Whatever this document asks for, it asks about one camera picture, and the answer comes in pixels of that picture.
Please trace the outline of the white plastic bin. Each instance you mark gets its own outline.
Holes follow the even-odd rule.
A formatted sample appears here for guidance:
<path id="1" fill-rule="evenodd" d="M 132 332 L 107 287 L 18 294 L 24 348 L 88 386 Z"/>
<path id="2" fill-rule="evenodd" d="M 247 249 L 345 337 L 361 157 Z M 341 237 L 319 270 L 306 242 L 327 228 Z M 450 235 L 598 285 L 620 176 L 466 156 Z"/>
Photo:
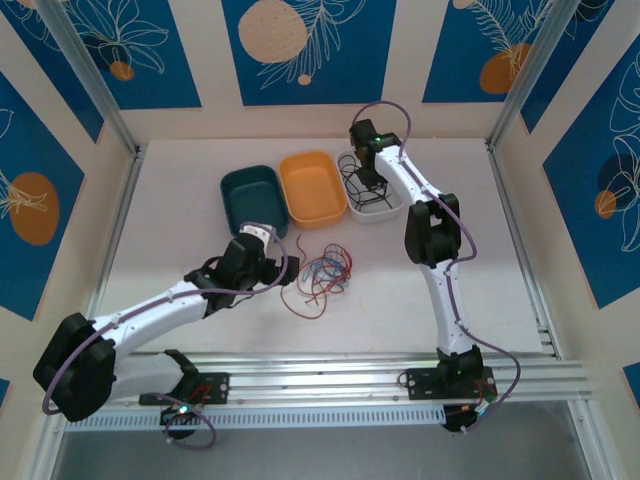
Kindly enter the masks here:
<path id="1" fill-rule="evenodd" d="M 335 164 L 354 221 L 362 224 L 379 223 L 391 220 L 400 213 L 403 202 L 389 184 L 386 196 L 362 191 L 362 185 L 355 174 L 360 161 L 353 152 L 340 152 L 335 157 Z"/>

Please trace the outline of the orange plastic bin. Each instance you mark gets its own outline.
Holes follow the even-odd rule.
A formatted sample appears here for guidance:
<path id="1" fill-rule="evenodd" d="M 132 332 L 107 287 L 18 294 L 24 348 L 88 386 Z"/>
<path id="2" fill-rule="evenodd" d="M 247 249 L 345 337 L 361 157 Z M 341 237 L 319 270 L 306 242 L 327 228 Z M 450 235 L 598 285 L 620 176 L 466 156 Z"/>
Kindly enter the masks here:
<path id="1" fill-rule="evenodd" d="M 328 153 L 310 151 L 285 157 L 278 173 L 289 214 L 298 228 L 318 230 L 342 221 L 346 194 Z"/>

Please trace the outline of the teal plastic bin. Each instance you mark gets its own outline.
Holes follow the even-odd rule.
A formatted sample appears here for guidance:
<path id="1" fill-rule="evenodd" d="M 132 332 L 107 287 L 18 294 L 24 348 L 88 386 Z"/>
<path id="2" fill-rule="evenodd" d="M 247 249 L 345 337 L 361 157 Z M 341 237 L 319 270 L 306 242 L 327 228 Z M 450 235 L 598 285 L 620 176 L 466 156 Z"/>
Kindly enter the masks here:
<path id="1" fill-rule="evenodd" d="M 289 211 L 276 171 L 255 165 L 227 173 L 220 180 L 220 192 L 231 235 L 242 224 L 256 222 L 276 230 L 284 239 L 289 229 Z"/>

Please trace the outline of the blue poster with peach circle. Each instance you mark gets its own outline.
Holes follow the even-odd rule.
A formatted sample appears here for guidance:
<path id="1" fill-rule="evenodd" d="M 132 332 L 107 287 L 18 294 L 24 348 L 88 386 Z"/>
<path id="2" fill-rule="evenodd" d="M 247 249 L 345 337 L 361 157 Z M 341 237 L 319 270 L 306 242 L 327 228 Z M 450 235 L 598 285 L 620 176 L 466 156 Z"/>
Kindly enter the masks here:
<path id="1" fill-rule="evenodd" d="M 397 0 L 221 0 L 246 107 L 382 96 Z"/>

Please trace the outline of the blue poster with fern outline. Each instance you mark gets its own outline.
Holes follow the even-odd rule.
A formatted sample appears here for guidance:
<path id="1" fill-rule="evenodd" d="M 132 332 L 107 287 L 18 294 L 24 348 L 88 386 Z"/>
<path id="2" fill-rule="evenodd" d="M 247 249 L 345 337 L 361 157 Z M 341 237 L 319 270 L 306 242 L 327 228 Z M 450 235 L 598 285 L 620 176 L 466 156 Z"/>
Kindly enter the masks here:
<path id="1" fill-rule="evenodd" d="M 422 102 L 501 102 L 552 0 L 450 0 Z"/>

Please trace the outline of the blue poster with dark circle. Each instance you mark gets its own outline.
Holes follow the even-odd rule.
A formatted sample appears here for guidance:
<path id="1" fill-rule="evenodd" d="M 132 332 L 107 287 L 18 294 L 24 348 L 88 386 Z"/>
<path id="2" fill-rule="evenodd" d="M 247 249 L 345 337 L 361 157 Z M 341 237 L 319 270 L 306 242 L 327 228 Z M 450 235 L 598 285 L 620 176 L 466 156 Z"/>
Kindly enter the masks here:
<path id="1" fill-rule="evenodd" d="M 640 287 L 640 39 L 543 164 L 598 307 Z"/>

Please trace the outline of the blue poster with flower outline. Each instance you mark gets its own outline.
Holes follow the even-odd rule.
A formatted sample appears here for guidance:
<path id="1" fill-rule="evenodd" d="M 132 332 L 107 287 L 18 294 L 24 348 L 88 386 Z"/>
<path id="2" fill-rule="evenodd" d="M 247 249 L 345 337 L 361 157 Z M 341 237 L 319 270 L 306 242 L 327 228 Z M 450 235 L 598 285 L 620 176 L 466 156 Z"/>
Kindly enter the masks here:
<path id="1" fill-rule="evenodd" d="M 168 0 L 67 0 L 63 8 L 120 109 L 201 106 Z"/>

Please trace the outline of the blue poster with orange oval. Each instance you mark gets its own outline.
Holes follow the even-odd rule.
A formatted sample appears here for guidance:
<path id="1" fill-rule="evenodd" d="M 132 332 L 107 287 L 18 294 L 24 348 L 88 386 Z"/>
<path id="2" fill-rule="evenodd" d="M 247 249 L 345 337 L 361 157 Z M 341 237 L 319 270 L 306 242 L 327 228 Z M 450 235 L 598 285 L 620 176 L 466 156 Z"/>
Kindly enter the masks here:
<path id="1" fill-rule="evenodd" d="M 84 172 L 0 72 L 0 307 L 36 318 Z"/>

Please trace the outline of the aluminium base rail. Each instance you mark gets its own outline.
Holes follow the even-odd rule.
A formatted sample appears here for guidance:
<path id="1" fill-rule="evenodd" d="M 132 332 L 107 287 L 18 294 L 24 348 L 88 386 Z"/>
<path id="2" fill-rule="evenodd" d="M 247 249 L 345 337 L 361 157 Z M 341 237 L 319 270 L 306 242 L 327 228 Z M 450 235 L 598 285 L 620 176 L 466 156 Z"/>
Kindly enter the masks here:
<path id="1" fill-rule="evenodd" d="M 433 354 L 211 354 L 188 352 L 202 372 L 230 374 L 231 408 L 286 408 L 407 404 L 398 378 L 409 368 L 430 368 Z M 521 376 L 506 402 L 591 400 L 578 361 L 550 356 L 520 360 Z"/>

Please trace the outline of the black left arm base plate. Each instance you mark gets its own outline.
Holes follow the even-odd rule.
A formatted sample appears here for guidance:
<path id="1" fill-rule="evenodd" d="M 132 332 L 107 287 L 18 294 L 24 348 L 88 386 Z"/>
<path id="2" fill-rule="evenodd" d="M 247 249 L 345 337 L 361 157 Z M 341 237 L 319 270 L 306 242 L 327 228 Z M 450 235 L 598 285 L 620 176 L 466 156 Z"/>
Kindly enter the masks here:
<path id="1" fill-rule="evenodd" d="M 223 405 L 229 390 L 229 373 L 197 373 L 182 379 L 168 396 L 192 405 Z"/>

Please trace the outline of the aluminium side rail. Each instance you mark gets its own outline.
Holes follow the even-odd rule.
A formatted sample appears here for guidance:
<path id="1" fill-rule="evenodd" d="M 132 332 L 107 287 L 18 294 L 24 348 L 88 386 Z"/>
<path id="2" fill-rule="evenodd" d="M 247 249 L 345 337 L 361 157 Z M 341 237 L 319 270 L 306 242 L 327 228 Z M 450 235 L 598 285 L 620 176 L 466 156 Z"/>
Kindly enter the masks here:
<path id="1" fill-rule="evenodd" d="M 540 284 L 535 276 L 528 252 L 525 247 L 522 231 L 517 218 L 516 209 L 505 181 L 499 158 L 496 154 L 496 147 L 488 140 L 485 146 L 489 156 L 489 162 L 493 172 L 496 187 L 499 192 L 504 214 L 509 225 L 509 231 L 516 251 L 517 260 L 526 285 L 526 290 L 530 303 L 536 315 L 536 324 L 539 336 L 542 338 L 543 352 L 547 356 L 552 356 L 556 360 L 564 359 L 562 346 L 558 343 L 556 329 L 553 325 L 549 308 L 541 290 Z"/>
<path id="2" fill-rule="evenodd" d="M 138 146 L 136 155 L 133 157 L 131 165 L 128 168 L 125 182 L 121 190 L 121 196 L 117 204 L 115 216 L 109 230 L 108 242 L 106 244 L 105 254 L 100 266 L 96 286 L 94 287 L 89 298 L 87 314 L 90 318 L 92 318 L 98 312 L 102 299 L 104 297 L 109 276 L 113 268 L 115 256 L 120 244 L 126 219 L 135 193 L 145 153 L 146 146 Z"/>

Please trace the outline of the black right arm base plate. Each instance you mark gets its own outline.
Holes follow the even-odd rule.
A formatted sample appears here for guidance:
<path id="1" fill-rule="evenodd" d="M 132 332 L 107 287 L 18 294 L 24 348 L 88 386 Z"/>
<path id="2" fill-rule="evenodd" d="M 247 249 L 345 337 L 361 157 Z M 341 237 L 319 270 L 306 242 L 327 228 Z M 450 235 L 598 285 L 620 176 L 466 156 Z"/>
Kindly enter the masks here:
<path id="1" fill-rule="evenodd" d="M 481 373 L 456 373 L 443 380 L 436 368 L 412 368 L 405 372 L 410 400 L 476 400 L 493 401 L 497 386 L 493 371 L 484 367 Z"/>

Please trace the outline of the aluminium corner post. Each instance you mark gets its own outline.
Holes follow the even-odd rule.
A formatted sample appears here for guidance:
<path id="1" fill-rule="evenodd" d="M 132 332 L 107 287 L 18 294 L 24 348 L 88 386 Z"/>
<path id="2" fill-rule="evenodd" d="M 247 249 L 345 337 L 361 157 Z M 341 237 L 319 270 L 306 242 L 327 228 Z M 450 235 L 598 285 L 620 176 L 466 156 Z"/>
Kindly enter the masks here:
<path id="1" fill-rule="evenodd" d="M 594 28 L 583 16 L 582 0 L 549 0 L 547 6 L 550 12 L 486 138 L 491 151 L 516 120 L 524 122 L 527 134 L 537 129 L 593 35 Z"/>
<path id="2" fill-rule="evenodd" d="M 140 144 L 126 124 L 117 102 L 63 6 L 57 0 L 33 0 L 33 2 L 104 122 L 110 127 L 127 154 L 132 159 L 136 159 Z"/>

